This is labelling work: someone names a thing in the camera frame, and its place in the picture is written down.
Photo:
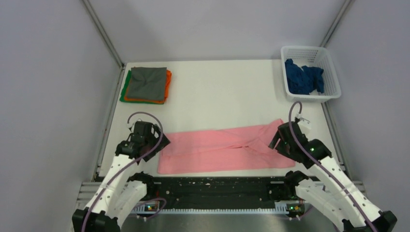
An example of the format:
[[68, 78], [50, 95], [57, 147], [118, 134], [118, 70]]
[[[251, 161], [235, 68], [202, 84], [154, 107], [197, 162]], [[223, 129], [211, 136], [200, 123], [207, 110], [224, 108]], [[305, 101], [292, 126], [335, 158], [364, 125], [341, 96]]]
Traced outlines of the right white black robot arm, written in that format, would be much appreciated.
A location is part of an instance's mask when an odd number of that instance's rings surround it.
[[324, 185], [316, 187], [302, 171], [289, 171], [284, 179], [285, 196], [306, 200], [340, 232], [391, 232], [395, 227], [394, 213], [373, 204], [342, 171], [322, 141], [306, 138], [297, 120], [280, 125], [269, 147], [301, 163]]

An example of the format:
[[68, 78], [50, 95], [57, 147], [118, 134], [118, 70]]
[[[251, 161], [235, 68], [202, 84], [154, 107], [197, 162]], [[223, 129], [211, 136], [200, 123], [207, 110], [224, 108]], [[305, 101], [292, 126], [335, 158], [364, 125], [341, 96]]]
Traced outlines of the pink t shirt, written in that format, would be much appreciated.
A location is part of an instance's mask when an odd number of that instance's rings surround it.
[[160, 154], [159, 174], [285, 169], [295, 161], [270, 149], [283, 121], [222, 130], [200, 130], [167, 134], [170, 144]]

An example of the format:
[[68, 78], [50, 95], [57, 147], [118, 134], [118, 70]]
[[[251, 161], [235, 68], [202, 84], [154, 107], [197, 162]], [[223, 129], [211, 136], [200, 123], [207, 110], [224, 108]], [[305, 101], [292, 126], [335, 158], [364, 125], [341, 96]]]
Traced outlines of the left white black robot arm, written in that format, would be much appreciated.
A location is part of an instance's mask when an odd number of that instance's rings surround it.
[[153, 184], [130, 177], [137, 173], [140, 161], [150, 160], [169, 143], [160, 122], [135, 122], [128, 138], [117, 145], [109, 171], [91, 200], [73, 213], [73, 230], [119, 232], [137, 203], [155, 194]]

